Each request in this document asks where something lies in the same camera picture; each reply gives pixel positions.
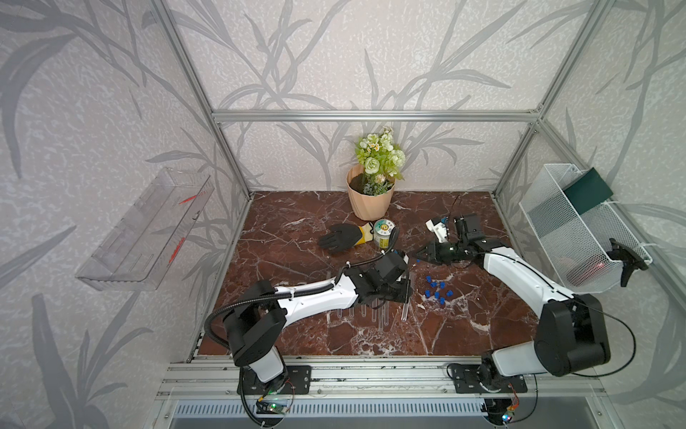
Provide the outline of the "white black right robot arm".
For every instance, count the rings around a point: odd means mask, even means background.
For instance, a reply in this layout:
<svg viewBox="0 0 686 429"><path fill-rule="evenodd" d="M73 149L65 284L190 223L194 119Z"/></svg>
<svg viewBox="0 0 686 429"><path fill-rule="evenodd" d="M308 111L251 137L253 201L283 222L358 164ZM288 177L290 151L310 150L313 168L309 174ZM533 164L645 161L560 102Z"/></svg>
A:
<svg viewBox="0 0 686 429"><path fill-rule="evenodd" d="M475 214L453 220L457 239L436 217L425 223L435 240L416 257L437 266L474 263L498 278L538 318L532 341L494 350L482 357L487 378L550 374L558 377L605 365L611 359L602 305L589 294L578 295L526 263L513 248L486 236Z"/></svg>

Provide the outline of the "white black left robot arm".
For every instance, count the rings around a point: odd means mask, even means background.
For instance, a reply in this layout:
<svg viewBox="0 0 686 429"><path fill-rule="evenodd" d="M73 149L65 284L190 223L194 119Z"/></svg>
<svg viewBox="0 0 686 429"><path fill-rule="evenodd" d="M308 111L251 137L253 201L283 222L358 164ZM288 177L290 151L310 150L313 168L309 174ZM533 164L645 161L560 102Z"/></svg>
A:
<svg viewBox="0 0 686 429"><path fill-rule="evenodd" d="M412 295L409 258L391 251L365 264L346 265L332 279L295 287L252 285L238 302L222 307L225 338L216 342L230 351L234 365L250 368L263 384L286 374L276 347L282 331L303 319L334 310L374 303L406 304Z"/></svg>

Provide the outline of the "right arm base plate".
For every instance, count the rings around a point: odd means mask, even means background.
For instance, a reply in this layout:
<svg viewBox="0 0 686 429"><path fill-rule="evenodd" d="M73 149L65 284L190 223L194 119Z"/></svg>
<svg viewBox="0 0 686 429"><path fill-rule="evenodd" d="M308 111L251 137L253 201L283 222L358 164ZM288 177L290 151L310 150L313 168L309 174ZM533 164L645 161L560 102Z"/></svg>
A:
<svg viewBox="0 0 686 429"><path fill-rule="evenodd" d="M464 365L451 363L447 366L448 377L456 393L528 393L529 388L522 375L503 376L494 366L486 364Z"/></svg>

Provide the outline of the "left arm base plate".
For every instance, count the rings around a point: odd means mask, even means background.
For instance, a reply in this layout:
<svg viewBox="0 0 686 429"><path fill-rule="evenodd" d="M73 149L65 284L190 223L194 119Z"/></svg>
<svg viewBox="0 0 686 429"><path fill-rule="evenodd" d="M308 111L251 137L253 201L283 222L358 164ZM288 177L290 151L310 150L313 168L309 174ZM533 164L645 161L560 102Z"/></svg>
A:
<svg viewBox="0 0 686 429"><path fill-rule="evenodd" d="M285 372L270 382L262 382L250 368L242 368L237 393L246 395L309 394L312 382L312 366L285 367Z"/></svg>

